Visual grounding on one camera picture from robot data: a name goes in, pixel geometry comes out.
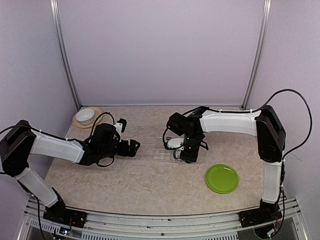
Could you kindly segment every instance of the green plate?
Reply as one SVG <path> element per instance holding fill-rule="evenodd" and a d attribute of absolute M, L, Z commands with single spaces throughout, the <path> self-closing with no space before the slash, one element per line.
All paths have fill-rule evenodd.
<path fill-rule="evenodd" d="M 237 188 L 239 178 L 232 167 L 217 164 L 206 171 L 205 181 L 208 187 L 216 193 L 228 194 Z"/>

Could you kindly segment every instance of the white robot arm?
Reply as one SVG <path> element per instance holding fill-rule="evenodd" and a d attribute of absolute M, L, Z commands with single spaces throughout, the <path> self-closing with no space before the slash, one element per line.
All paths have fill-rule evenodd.
<path fill-rule="evenodd" d="M 66 208 L 60 195 L 29 166 L 29 154 L 44 155 L 88 166 L 115 155 L 134 157 L 140 147 L 135 140 L 121 139 L 127 121 L 120 119 L 114 125 L 102 123 L 85 141 L 56 137 L 42 133 L 21 120 L 0 141 L 0 157 L 4 173 L 16 178 L 20 185 L 35 195 L 46 206 L 43 218 L 61 224 L 83 228 L 86 213 Z"/>
<path fill-rule="evenodd" d="M 273 214 L 278 212 L 280 187 L 285 174 L 283 150 L 286 132 L 271 106 L 267 105 L 256 112 L 247 112 L 213 112 L 204 106 L 196 108 L 188 116 L 176 112 L 170 116 L 166 126 L 178 136 L 184 135 L 184 138 L 170 139 L 165 143 L 165 148 L 175 150 L 175 155 L 186 163 L 194 163 L 200 147 L 209 149 L 203 141 L 204 133 L 229 132 L 257 137 L 259 156 L 263 160 L 260 210 L 264 209 Z"/>

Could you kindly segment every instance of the tan saucer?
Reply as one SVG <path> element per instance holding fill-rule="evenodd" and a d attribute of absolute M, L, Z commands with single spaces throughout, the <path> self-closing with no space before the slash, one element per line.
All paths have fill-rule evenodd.
<path fill-rule="evenodd" d="M 97 117 L 103 113 L 102 109 L 99 108 L 99 107 L 86 107 L 86 109 L 92 109 L 94 110 L 94 120 L 90 123 L 90 124 L 87 124 L 87 125 L 82 125 L 80 124 L 77 120 L 76 120 L 76 115 L 75 114 L 73 116 L 73 119 L 72 119 L 72 122 L 73 122 L 73 125 L 75 125 L 77 128 L 80 128 L 80 129 L 88 129 L 88 128 L 92 128 L 92 126 L 94 125 L 94 122 L 95 120 L 97 119 Z M 96 121 L 96 125 L 101 121 L 101 119 L 103 118 L 103 116 L 101 116 L 98 121 Z"/>

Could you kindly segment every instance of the lavender wall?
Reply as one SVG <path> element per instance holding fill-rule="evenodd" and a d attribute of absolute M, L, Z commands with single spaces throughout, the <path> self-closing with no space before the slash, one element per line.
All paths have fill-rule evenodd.
<path fill-rule="evenodd" d="M 35 128 L 63 136 L 75 107 L 59 55 L 50 2 L 1 0 L 0 29 L 0 130 L 25 119 Z M 51 162 L 42 156 L 29 161 L 42 177 Z M 14 237 L 27 201 L 28 195 L 16 180 L 0 175 L 0 239 Z"/>
<path fill-rule="evenodd" d="M 313 240 L 320 229 L 320 1 L 272 1 L 270 22 L 250 107 L 260 106 L 283 88 L 301 92 L 312 110 L 310 140 L 289 154 L 285 189 L 296 197 Z M 270 103 L 287 132 L 286 148 L 302 142 L 309 128 L 307 110 L 299 97 L 282 93 Z"/>
<path fill-rule="evenodd" d="M 63 0 L 83 105 L 240 106 L 264 0 Z"/>

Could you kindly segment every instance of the beige countertop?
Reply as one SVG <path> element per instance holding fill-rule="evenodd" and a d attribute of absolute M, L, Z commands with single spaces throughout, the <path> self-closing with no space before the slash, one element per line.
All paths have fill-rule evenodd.
<path fill-rule="evenodd" d="M 256 139 L 240 133 L 206 133 L 209 151 L 199 150 L 196 163 L 154 160 L 159 137 L 175 112 L 189 106 L 117 106 L 101 107 L 115 121 L 127 120 L 124 140 L 141 143 L 136 157 L 115 156 L 106 168 L 81 166 L 55 159 L 46 181 L 61 195 L 67 206 L 106 213 L 134 215 L 191 215 L 239 210 L 259 205 L 263 190 L 263 162 Z M 111 123 L 103 116 L 101 121 Z M 71 126 L 67 137 L 84 140 L 90 129 Z M 206 184 L 207 169 L 226 164 L 239 177 L 237 189 L 218 194 Z"/>

